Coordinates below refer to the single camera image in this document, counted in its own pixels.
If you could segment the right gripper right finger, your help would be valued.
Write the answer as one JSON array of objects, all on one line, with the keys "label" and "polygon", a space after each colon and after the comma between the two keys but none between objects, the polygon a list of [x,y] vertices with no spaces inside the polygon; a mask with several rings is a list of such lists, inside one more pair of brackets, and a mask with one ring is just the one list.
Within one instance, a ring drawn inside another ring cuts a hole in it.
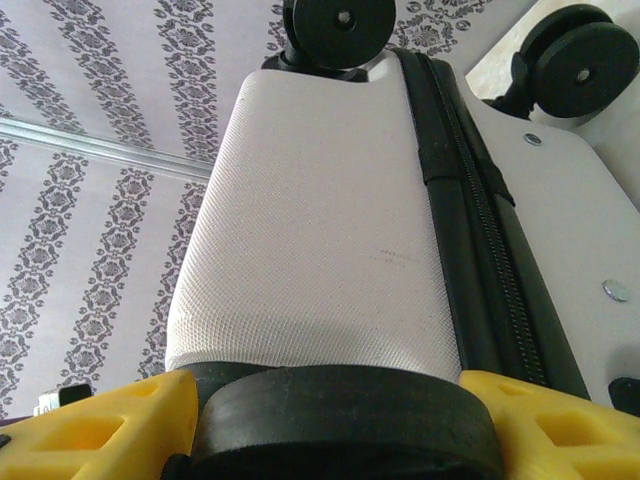
[{"label": "right gripper right finger", "polygon": [[510,377],[464,370],[487,407],[508,479],[637,479],[639,419]]}]

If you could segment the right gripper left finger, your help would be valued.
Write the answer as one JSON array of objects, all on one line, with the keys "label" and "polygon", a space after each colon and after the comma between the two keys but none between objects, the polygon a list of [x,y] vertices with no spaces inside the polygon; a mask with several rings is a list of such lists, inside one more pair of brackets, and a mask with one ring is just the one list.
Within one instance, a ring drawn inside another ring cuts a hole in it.
[{"label": "right gripper left finger", "polygon": [[193,374],[175,370],[1,429],[3,479],[159,479],[188,455],[199,402]]}]

